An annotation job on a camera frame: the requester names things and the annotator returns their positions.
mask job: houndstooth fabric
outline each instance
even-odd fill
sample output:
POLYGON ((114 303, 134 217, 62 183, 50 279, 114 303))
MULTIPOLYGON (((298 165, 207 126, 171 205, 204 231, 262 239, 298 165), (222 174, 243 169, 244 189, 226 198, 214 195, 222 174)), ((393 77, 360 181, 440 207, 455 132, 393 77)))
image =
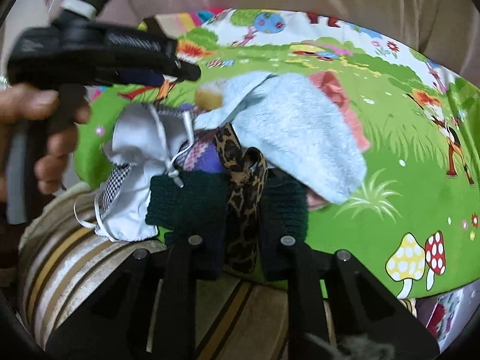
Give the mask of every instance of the houndstooth fabric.
MULTIPOLYGON (((142 103, 145 108, 148 108, 152 103, 142 103)), ((162 100, 157 100, 153 102, 153 106, 157 110, 158 115, 171 115, 176 116, 179 119, 183 118, 183 113, 187 111, 190 114, 190 119, 192 122, 195 121, 198 114, 203 113, 199 111, 197 107, 169 107, 168 105, 162 104, 162 100)))
POLYGON ((115 165, 112 169, 109 178, 106 179, 105 190, 100 196, 100 207, 102 208, 103 212, 110 207, 114 199, 117 197, 120 187, 130 173, 130 170, 131 166, 128 163, 123 165, 115 165))

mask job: leopard print fabric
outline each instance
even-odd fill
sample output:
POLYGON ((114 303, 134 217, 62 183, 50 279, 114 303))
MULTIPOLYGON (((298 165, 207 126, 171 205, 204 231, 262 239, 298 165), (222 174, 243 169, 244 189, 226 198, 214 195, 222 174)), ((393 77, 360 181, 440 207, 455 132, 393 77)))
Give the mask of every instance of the leopard print fabric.
POLYGON ((267 177, 267 164, 258 149, 242 149, 230 123, 215 133, 214 142, 220 162, 230 173, 227 205, 238 223, 227 239, 225 264, 250 274, 257 258, 257 211, 267 177))

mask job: hand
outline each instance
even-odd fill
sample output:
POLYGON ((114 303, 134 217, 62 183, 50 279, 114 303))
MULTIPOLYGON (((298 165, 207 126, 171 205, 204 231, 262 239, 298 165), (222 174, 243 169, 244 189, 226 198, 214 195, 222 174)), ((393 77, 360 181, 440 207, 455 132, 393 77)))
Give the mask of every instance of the hand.
MULTIPOLYGON (((10 145, 11 128, 18 119, 41 120, 51 116, 59 104, 56 91, 40 91, 28 84, 14 85, 0 91, 0 202, 6 202, 5 156, 10 145)), ((90 108, 85 102, 77 109, 75 121, 87 123, 90 108)), ((47 141, 46 156, 35 164, 38 189, 44 194, 54 193, 62 183, 69 154, 77 145, 77 128, 72 126, 51 135, 47 141)))

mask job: cartoon grass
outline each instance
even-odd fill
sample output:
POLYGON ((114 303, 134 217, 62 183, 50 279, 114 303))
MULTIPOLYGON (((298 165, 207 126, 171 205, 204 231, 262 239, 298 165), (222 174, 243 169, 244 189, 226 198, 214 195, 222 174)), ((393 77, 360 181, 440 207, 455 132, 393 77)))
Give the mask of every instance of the cartoon grass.
POLYGON ((390 216, 395 222, 395 214, 400 216, 400 212, 388 201, 389 196, 401 196, 398 192, 387 189, 390 184, 396 183, 395 180, 388 180, 381 184, 376 184, 377 178, 385 169, 376 171, 368 183, 362 181, 361 186, 349 197, 346 203, 338 210, 337 215, 347 210, 354 210, 352 219, 363 210, 375 211, 381 219, 383 214, 390 216))

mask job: metal rivet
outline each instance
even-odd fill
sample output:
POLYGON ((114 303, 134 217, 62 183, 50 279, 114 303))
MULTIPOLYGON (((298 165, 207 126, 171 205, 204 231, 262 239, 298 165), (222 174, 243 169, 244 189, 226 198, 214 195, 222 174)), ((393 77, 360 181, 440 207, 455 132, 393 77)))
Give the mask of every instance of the metal rivet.
POLYGON ((148 255, 147 249, 137 249, 133 252, 133 258, 142 260, 148 255))
POLYGON ((284 235, 280 238, 280 242, 285 246, 292 246, 295 244, 295 239, 291 235, 284 235))
POLYGON ((188 237, 188 243, 190 245, 200 245, 201 243, 203 242, 203 238, 200 237, 199 235, 191 235, 190 237, 188 237))
POLYGON ((348 261, 352 255, 348 250, 339 250, 337 252, 337 257, 342 261, 348 261))

